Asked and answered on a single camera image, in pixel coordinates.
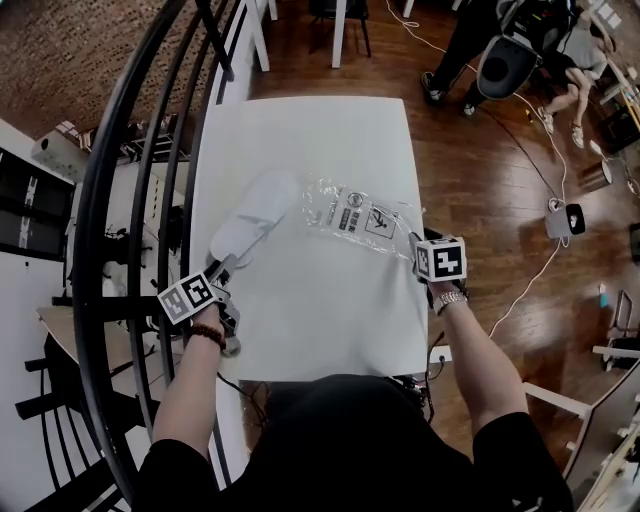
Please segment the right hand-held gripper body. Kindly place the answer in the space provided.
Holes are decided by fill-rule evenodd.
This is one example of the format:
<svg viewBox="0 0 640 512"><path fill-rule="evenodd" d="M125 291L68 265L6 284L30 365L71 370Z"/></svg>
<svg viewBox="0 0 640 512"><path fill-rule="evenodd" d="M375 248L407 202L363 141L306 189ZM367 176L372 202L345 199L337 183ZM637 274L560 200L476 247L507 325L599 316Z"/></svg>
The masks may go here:
<svg viewBox="0 0 640 512"><path fill-rule="evenodd" d="M414 276L425 287L430 306L437 295L431 284L449 283L456 292L467 297L465 281L467 260L464 240L445 236L432 229L424 229L423 235L414 234Z"/></svg>

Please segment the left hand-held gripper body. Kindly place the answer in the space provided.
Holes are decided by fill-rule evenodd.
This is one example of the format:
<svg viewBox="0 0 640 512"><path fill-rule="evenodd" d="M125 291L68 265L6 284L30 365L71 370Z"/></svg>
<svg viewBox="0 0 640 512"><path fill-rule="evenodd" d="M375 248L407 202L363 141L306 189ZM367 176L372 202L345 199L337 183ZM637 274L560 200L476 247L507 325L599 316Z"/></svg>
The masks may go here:
<svg viewBox="0 0 640 512"><path fill-rule="evenodd" d="M209 305L216 304L225 337L222 355L234 358L240 354L241 343L236 334L240 313L231 301L231 294L214 284L202 271L177 281L159 293L157 299L172 325L190 320Z"/></svg>

